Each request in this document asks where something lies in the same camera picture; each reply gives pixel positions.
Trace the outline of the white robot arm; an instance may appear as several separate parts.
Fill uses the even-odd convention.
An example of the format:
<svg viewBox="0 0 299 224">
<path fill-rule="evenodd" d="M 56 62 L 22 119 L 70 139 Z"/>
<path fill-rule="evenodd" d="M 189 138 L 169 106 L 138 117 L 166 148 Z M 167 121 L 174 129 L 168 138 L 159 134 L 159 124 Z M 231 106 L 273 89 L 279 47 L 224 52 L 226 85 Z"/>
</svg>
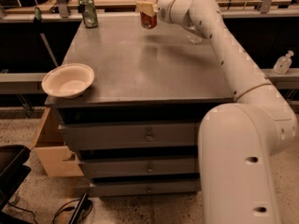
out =
<svg viewBox="0 0 299 224">
<path fill-rule="evenodd" d="M 136 8 L 207 39 L 233 96 L 199 128 L 205 224 L 281 224 L 269 159 L 295 140 L 289 104 L 228 30 L 215 0 L 137 0 Z"/>
</svg>

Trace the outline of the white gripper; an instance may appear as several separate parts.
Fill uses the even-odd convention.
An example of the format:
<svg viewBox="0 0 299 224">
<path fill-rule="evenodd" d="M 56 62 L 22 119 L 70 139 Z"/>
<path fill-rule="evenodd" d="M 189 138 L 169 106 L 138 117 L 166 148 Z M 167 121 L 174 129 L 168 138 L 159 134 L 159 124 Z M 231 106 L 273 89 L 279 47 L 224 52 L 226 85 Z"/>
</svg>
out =
<svg viewBox="0 0 299 224">
<path fill-rule="evenodd" d="M 154 17 L 158 13 L 161 21 L 180 24 L 178 10 L 174 6 L 176 2 L 177 0 L 137 0 L 135 4 L 137 10 L 147 16 Z"/>
</svg>

